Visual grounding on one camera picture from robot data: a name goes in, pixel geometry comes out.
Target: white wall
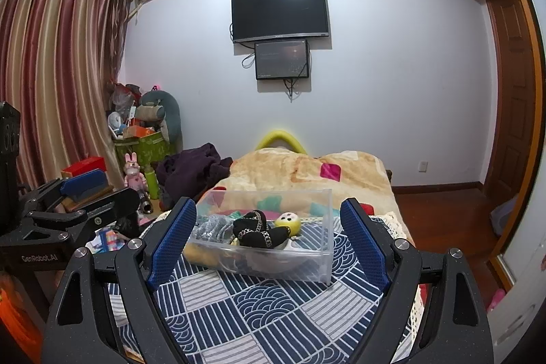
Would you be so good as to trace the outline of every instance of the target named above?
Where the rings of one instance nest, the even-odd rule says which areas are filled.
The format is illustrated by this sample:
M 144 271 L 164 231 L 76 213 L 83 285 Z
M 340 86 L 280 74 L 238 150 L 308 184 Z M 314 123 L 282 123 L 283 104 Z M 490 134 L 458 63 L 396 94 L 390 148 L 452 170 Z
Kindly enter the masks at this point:
M 313 156 L 373 153 L 395 185 L 475 181 L 491 111 L 479 1 L 328 0 L 331 42 L 311 43 L 311 79 L 290 103 L 281 82 L 241 67 L 230 0 L 153 0 L 129 24 L 126 79 L 177 98 L 186 148 L 238 158 L 280 128 Z

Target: wooden door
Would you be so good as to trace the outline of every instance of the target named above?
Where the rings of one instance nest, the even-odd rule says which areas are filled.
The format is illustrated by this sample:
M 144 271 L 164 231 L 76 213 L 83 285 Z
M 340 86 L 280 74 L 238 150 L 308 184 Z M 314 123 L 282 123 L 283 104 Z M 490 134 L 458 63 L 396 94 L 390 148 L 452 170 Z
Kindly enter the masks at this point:
M 499 96 L 485 194 L 495 203 L 520 191 L 534 124 L 535 84 L 529 26 L 521 0 L 487 0 L 495 35 Z

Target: yellow ball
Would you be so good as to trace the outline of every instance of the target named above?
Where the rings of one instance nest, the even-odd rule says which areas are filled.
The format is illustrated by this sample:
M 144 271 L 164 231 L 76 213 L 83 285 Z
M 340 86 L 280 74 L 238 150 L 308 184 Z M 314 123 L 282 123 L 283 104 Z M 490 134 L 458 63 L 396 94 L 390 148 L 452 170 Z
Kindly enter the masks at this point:
M 290 236 L 296 236 L 301 230 L 301 220 L 295 213 L 283 213 L 274 222 L 275 227 L 288 227 Z

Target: wooden floor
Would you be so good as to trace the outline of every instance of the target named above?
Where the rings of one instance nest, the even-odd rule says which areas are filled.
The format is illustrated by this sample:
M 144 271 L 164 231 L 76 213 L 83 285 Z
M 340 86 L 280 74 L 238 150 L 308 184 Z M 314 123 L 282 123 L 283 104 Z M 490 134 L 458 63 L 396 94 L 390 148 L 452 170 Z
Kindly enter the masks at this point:
M 499 288 L 487 259 L 497 242 L 489 222 L 493 205 L 478 189 L 396 195 L 400 213 L 420 250 L 465 254 L 485 306 Z

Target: green storage box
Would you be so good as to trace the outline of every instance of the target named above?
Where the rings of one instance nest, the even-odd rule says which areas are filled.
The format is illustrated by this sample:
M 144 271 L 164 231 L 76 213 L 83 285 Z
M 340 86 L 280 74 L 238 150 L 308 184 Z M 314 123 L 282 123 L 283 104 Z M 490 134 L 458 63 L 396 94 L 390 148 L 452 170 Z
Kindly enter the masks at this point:
M 162 161 L 165 156 L 176 153 L 174 146 L 167 144 L 161 132 L 143 138 L 127 138 L 114 141 L 117 160 L 121 171 L 124 171 L 125 154 L 135 152 L 141 171 L 153 161 Z

